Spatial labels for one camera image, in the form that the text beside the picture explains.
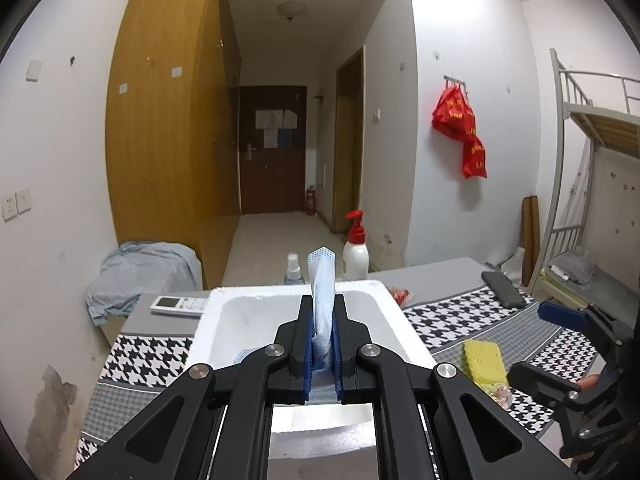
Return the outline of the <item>person's right hand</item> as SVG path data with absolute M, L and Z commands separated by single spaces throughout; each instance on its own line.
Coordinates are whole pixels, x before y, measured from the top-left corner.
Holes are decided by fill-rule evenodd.
M 579 379 L 578 382 L 576 382 L 576 385 L 578 385 L 580 390 L 586 391 L 594 387 L 598 382 L 599 378 L 600 378 L 599 374 L 589 375 L 587 377 Z

